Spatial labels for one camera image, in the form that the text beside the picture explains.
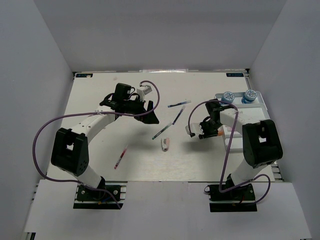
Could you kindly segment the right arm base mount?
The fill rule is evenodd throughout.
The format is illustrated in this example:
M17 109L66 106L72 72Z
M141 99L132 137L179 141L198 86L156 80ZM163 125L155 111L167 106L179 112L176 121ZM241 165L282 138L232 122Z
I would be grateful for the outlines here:
M218 184L207 185L204 193L209 196L211 213L257 212L256 196L252 184L220 192Z

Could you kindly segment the blue ink jar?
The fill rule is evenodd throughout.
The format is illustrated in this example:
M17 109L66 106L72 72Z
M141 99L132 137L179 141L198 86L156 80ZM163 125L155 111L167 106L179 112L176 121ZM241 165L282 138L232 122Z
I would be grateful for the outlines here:
M222 94L222 97L221 97L222 102L232 104L234 100L235 100L235 95L233 92L226 91Z
M243 97L242 97L242 99L241 99L241 102L242 102L243 104L251 104L251 103L253 103L253 102L256 100L257 96L258 96L258 94L257 94L256 91L254 91L254 90L252 90L252 89L248 89L248 90L244 93L244 95L243 95Z

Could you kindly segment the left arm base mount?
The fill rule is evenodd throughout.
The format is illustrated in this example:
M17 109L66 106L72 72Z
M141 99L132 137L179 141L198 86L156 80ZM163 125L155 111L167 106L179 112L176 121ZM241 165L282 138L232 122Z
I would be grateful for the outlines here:
M89 190L78 185L74 197L73 209L79 210L120 210L126 199L127 182L106 182L107 192Z

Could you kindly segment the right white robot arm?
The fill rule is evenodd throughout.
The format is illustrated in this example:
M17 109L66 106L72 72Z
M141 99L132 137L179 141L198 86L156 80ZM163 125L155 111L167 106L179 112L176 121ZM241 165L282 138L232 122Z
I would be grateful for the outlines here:
M231 127L232 138L234 132L242 136L243 161L231 173L225 187L219 187L221 193L236 200L244 193L244 185L255 179L257 174L266 166L273 164L283 157L283 149L273 120L258 120L240 111L232 104L220 104L213 99L205 103L209 114L199 125L200 139L216 137L221 126Z

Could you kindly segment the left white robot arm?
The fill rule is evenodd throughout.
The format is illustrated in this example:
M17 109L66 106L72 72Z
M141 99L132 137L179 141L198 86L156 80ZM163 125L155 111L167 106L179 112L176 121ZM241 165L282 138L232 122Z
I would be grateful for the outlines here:
M89 165L89 144L109 124L119 117L133 117L147 125L157 125L155 114L157 102L145 101L145 96L156 90L148 80L138 88L118 83L114 92L108 94L97 109L72 128L60 128L55 135L51 164L75 177L79 184L88 188L88 193L99 200L105 196L105 180Z

